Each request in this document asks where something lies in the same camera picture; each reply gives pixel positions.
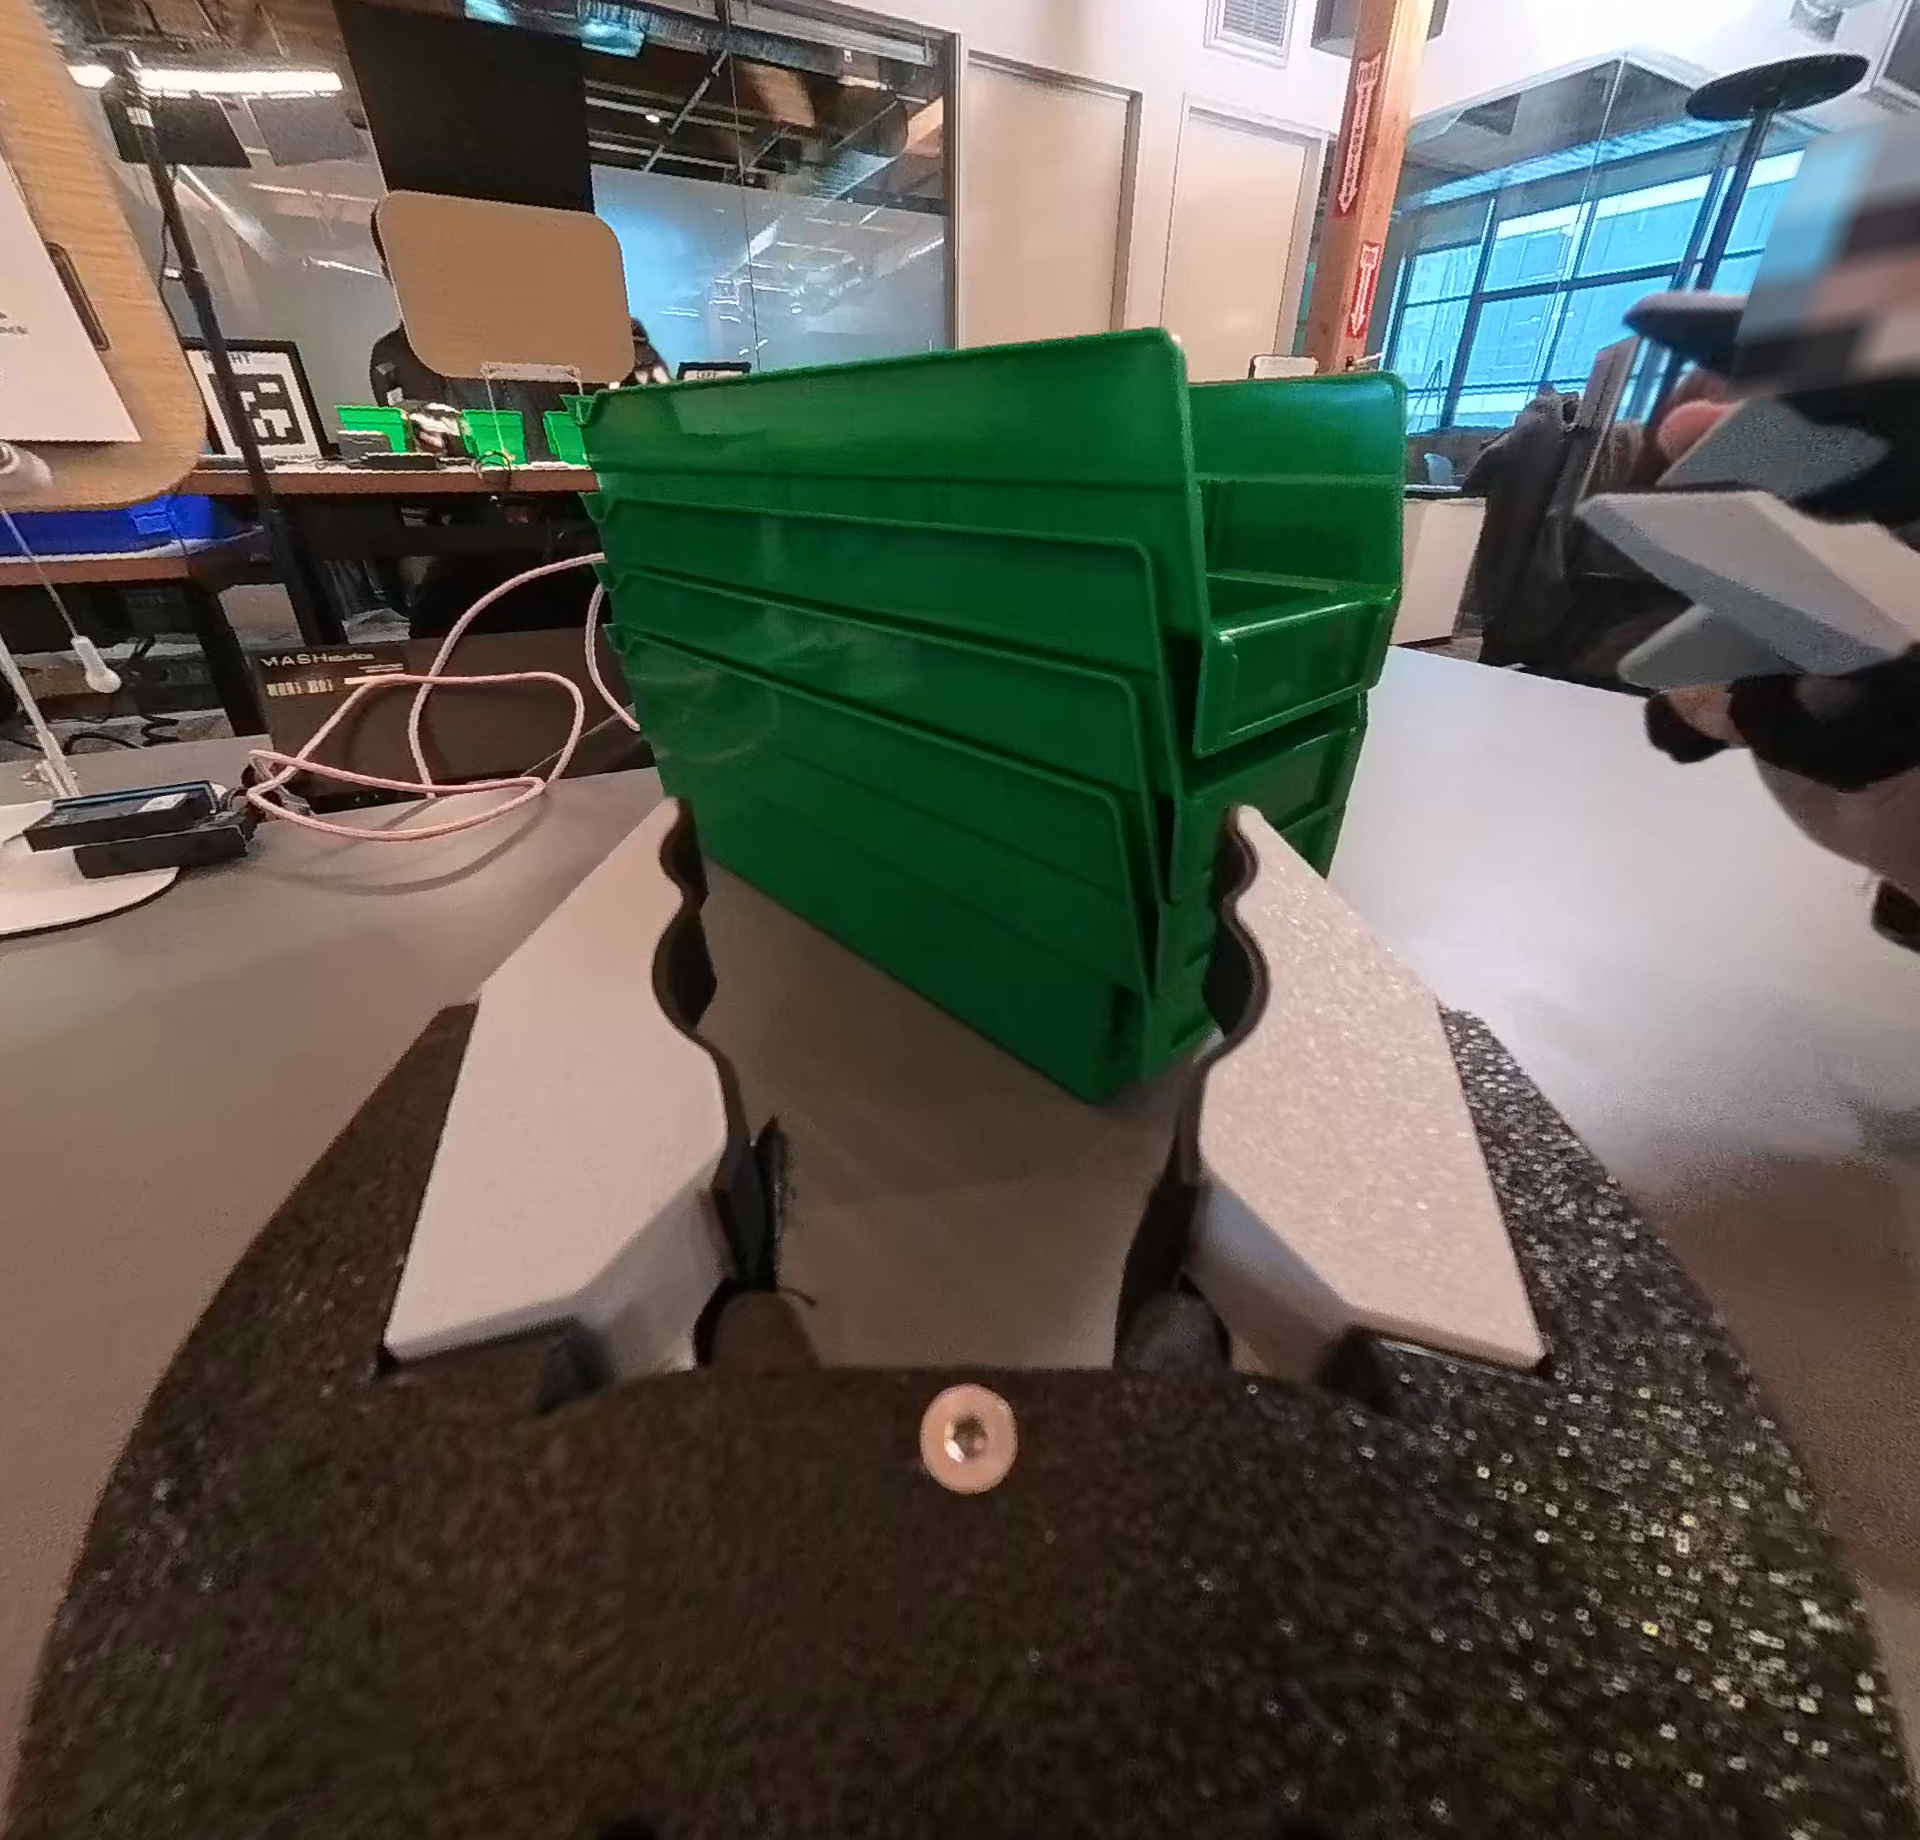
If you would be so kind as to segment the brown office desk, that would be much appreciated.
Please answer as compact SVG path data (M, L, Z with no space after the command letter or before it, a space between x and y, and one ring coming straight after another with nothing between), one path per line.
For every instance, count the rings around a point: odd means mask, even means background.
M351 463L345 460L279 462L266 470L275 496L294 502L385 497L565 497L598 488L586 463L528 462L476 463L473 460L426 465Z
M273 579L275 561L261 532L229 537L173 540L128 551L85 551L56 556L2 556L2 585L151 583L197 579L215 590L238 581Z

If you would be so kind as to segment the black battery pack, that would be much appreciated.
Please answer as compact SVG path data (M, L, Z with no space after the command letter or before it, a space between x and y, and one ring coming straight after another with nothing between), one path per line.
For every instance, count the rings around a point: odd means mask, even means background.
M256 828L259 820L252 811L227 811L168 831L80 843L72 849L72 859L76 871L94 882L225 867L247 857Z
M193 780L92 795L61 795L21 838L37 851L173 838L218 817L229 790Z

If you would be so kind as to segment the black printed box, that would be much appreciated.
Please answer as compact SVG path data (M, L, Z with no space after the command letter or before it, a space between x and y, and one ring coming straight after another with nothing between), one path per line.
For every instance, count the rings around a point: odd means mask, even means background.
M656 762L591 676L582 631L468 631L445 668L452 684L426 694L402 684L402 676L426 676L439 651L439 640L401 637L259 654L252 678L273 748L317 764L294 774L292 791L326 814L390 803L422 780L551 775L575 699L585 726L568 778ZM412 711L422 694L416 737L426 765L419 768Z

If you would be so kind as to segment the tan rounded board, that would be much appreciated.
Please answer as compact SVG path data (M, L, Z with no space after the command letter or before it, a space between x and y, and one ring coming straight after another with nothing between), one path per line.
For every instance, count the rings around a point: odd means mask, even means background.
M415 353L455 382L487 361L576 368L620 386L636 347L625 257L597 213L390 191L372 234Z

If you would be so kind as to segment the black panel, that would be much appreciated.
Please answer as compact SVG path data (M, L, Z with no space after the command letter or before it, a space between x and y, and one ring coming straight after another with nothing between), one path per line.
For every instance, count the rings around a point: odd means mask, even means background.
M576 42L369 0L332 12L390 193L595 212Z

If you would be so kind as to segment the black light stand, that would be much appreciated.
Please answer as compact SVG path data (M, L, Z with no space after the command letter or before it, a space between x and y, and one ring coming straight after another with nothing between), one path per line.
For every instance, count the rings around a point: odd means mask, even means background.
M181 208L181 196L174 174L165 158L155 101L138 74L132 52L111 45L102 52L109 68L105 99L117 101L132 129L140 149L143 163L155 186L157 206L174 253L188 302L194 309L205 353L213 369L213 382L220 397L222 416L229 423L232 444L237 446L245 473L252 490L252 507L259 528L264 535L269 556L276 567L281 583L286 588L300 637L306 644L342 644L347 628L339 605L317 573L309 554L302 548L299 529L276 494L275 476L266 463L252 420L245 412L238 378L229 347L229 336L222 328L218 303L213 285L203 268L198 249Z

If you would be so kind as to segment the clear acrylic stand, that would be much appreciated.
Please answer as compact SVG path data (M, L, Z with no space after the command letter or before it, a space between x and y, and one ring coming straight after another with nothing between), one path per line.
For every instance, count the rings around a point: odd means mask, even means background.
M479 386L487 396L487 407L516 409L524 416L528 460L544 463L553 460L543 435L543 413L572 407L582 416L593 393L580 369L568 363L487 361L479 373Z

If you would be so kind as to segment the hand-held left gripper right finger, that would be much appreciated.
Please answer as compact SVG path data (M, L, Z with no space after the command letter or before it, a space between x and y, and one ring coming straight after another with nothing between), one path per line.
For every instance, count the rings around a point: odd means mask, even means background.
M1536 1376L1549 1334L1435 993L1250 806L1212 906L1217 1038L1124 1255L1117 1367Z

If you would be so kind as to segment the dark jacket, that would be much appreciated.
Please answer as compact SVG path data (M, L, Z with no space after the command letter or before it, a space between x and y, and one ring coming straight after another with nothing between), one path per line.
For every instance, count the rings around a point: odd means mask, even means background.
M1484 502L1484 515L1466 604L1481 665L1623 694L1629 630L1654 612L1660 590L1604 578L1572 583L1572 554L1586 535L1554 511L1554 500L1583 452L1574 412L1570 393L1540 392L1468 468L1463 490Z

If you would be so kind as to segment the white stand with base plate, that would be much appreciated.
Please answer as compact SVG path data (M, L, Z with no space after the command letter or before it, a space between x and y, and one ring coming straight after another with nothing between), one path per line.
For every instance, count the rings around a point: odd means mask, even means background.
M52 483L54 473L47 460L25 446L2 441L2 515L11 515L11 507L21 502L35 505L41 496L52 497ZM54 599L69 635L83 633L66 612L58 590L50 581L43 585ZM41 790L37 799L4 801L2 806L2 937L15 939L86 925L134 911L173 891L181 882L181 871L168 870L94 882L79 871L70 848L35 849L26 843L25 830L52 801L83 795L83 788L7 640L2 640L2 669L38 748L31 778Z

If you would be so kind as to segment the instruction sheet on stand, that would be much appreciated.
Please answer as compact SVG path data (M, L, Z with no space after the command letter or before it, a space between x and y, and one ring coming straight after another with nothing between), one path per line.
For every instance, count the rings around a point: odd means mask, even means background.
M203 452L205 406L69 60L35 0L2 0L2 143L138 433L109 446L15 441L50 465L54 483L52 497L11 510L105 510L173 492Z

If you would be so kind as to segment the wooden post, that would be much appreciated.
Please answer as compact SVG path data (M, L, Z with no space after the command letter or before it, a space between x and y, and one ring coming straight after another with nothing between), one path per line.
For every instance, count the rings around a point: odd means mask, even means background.
M1438 0L1355 0L1351 70L1313 249L1304 321L1323 373L1371 345L1388 228Z

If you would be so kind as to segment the white door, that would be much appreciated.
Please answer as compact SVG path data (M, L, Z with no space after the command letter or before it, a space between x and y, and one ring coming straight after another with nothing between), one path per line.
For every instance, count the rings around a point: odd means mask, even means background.
M1162 328L1193 383L1248 375L1292 351L1329 138L1184 104L1164 260Z
M971 50L961 81L959 340L1106 333L1124 308L1140 99Z

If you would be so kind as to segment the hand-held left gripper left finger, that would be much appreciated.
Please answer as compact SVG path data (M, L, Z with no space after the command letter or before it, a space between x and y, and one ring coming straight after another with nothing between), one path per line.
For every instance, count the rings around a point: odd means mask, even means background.
M778 1322L787 1147L703 1023L697 822L662 797L492 967L383 1331L415 1365L544 1334L613 1379ZM768 1299L768 1308L746 1308Z

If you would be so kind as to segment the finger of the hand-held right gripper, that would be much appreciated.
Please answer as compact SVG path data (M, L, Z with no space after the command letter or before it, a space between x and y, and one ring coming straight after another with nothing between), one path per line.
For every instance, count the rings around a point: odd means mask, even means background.
M1801 676L1778 633L1748 612L1690 605L1644 642L1623 651L1620 681L1649 694L1733 684L1750 678Z
M1577 515L1689 609L1753 612L1803 676L1859 674L1917 646L1919 556L1879 521L1753 490L1598 494Z

